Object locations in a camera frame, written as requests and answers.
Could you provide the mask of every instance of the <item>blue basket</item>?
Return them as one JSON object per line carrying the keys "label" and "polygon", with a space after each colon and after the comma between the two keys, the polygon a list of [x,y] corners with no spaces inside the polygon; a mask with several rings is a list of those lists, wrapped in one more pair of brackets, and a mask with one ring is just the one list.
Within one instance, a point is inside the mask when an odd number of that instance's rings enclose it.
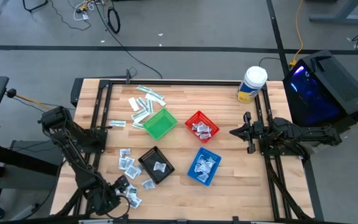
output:
{"label": "blue basket", "polygon": [[[211,157],[215,161],[214,166],[212,166],[211,172],[208,174],[209,177],[208,177],[208,179],[206,179],[206,181],[204,183],[202,181],[200,181],[199,179],[197,179],[197,177],[199,175],[201,175],[202,173],[194,171],[194,169],[196,167],[196,164],[197,164],[197,160],[200,157],[200,155],[203,155],[205,159],[208,159],[208,158]],[[213,153],[213,152],[201,147],[199,149],[198,153],[197,153],[197,156],[194,158],[194,161],[191,164],[190,169],[187,172],[187,175],[189,177],[197,180],[198,182],[200,182],[200,183],[202,183],[202,184],[204,184],[206,186],[209,186],[211,184],[211,182],[212,182],[212,179],[214,178],[216,170],[219,167],[219,163],[221,162],[221,159],[222,159],[222,157],[220,157],[220,156],[216,155],[215,153]]]}

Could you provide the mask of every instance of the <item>yellow cable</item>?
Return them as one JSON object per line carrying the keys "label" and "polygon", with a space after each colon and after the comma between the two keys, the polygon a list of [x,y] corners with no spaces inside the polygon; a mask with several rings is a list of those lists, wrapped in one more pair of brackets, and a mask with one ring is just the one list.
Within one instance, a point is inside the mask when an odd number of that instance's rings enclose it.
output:
{"label": "yellow cable", "polygon": [[36,101],[36,100],[28,99],[27,97],[21,96],[21,95],[19,95],[19,94],[16,94],[16,96],[19,97],[19,98],[22,99],[22,100],[26,100],[26,101],[28,101],[28,102],[35,103],[35,104],[40,105],[41,107],[43,107],[43,108],[45,108],[45,109],[47,109],[47,110],[50,110],[49,107],[43,105],[42,103],[40,103],[40,102],[38,102],[38,101]]}
{"label": "yellow cable", "polygon": [[298,27],[298,15],[299,15],[299,12],[301,11],[302,3],[303,3],[303,0],[301,0],[301,3],[299,3],[298,11],[296,12],[296,18],[295,18],[295,26],[296,26],[296,31],[298,33],[299,41],[301,42],[301,48],[299,48],[299,50],[293,57],[293,60],[290,63],[291,66],[296,65],[296,57],[298,56],[299,52],[301,52],[301,50],[303,49],[303,41],[302,41],[301,33],[299,32],[299,27]]}

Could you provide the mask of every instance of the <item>black computer case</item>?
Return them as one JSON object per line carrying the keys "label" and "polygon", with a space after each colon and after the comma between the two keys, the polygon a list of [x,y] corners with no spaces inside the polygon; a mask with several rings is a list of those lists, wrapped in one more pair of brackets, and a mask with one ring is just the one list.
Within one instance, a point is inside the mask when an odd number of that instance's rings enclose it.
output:
{"label": "black computer case", "polygon": [[358,81],[328,50],[299,60],[283,83],[295,124],[343,132],[358,122]]}

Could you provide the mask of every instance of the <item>plastic basket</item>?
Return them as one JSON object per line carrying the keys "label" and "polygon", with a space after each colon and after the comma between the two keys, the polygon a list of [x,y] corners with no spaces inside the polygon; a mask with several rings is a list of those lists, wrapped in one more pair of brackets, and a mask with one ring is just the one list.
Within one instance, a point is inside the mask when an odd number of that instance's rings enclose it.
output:
{"label": "plastic basket", "polygon": [[[146,152],[142,157],[138,159],[142,167],[146,170],[149,176],[153,179],[155,184],[161,183],[165,178],[167,178],[175,168],[168,161],[168,159],[162,154],[160,149],[157,146],[154,146],[148,152]],[[165,168],[165,172],[161,172],[159,170],[154,171],[155,162],[165,163],[167,166]]]}
{"label": "plastic basket", "polygon": [[[215,164],[214,164],[214,166],[212,166],[211,172],[209,173],[209,177],[208,177],[208,179],[206,179],[206,181],[204,183],[197,178],[199,175],[201,175],[201,173],[194,171],[194,169],[196,167],[196,164],[197,164],[197,160],[200,157],[200,155],[203,155],[205,157],[205,159],[208,159],[208,158],[211,157],[215,161]],[[197,156],[194,158],[194,161],[191,164],[190,169],[187,172],[187,175],[189,177],[197,180],[198,182],[200,182],[200,183],[202,183],[202,184],[204,184],[206,186],[209,186],[211,184],[211,182],[212,182],[212,179],[215,176],[215,172],[219,167],[219,163],[221,162],[221,159],[222,159],[222,157],[220,157],[217,154],[215,154],[215,153],[213,153],[213,152],[201,147],[199,149],[198,153],[197,153]]]}
{"label": "plastic basket", "polygon": [[[211,137],[207,139],[201,139],[199,136],[196,135],[196,130],[192,130],[193,123],[197,124],[200,121],[204,122],[205,125],[209,126],[211,131]],[[211,138],[219,131],[219,127],[216,126],[203,112],[197,111],[189,120],[185,122],[186,127],[203,143],[207,143]]]}
{"label": "plastic basket", "polygon": [[146,131],[156,140],[169,132],[176,124],[177,120],[167,109],[160,110],[152,118],[143,124]]}

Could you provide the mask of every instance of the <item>butcher block tabletop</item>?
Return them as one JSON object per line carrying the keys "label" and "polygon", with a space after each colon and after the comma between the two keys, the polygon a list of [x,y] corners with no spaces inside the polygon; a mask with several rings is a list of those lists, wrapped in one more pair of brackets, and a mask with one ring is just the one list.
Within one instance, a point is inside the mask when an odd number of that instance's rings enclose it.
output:
{"label": "butcher block tabletop", "polygon": [[[99,79],[84,79],[74,121],[82,128],[90,128],[94,110]],[[108,130],[106,150],[101,156],[99,171],[110,183],[124,170],[118,168],[119,150],[131,149],[129,157],[137,159],[152,147],[157,146],[170,161],[175,171],[156,186],[145,190],[141,183],[150,176],[143,172],[129,182],[138,188],[137,196],[142,199],[137,209],[129,210],[130,219],[161,220],[274,220],[270,201],[269,186],[264,157],[257,152],[247,153],[247,142],[229,134],[229,131],[241,127],[242,117],[246,111],[251,112],[252,120],[257,119],[255,103],[243,104],[236,98],[237,86],[208,85],[144,85],[163,95],[167,104],[164,106],[176,119],[177,125],[159,140],[154,140],[146,130],[132,127],[132,114],[128,99],[145,97],[145,93],[136,90],[137,85],[113,85],[107,125],[110,120],[124,120],[125,127],[113,127]],[[290,110],[282,82],[267,82],[268,95],[273,117],[291,121]],[[104,105],[106,90],[103,92],[101,105]],[[266,119],[264,99],[260,96],[264,119]],[[154,103],[154,114],[162,107]],[[99,111],[101,122],[103,107]],[[206,144],[195,137],[185,126],[197,111],[202,111],[212,120],[220,131]],[[210,186],[205,186],[191,177],[187,172],[200,147],[204,147],[222,157]],[[287,189],[303,211],[313,217],[302,161],[296,156],[282,156],[283,172]],[[66,163],[60,172],[51,214],[57,213],[77,189],[75,174]],[[284,217],[280,192],[276,189],[280,214]],[[114,209],[110,215],[120,216],[127,207],[127,202]],[[84,212],[86,200],[82,200],[81,211]],[[91,215],[92,218],[107,218]]]}

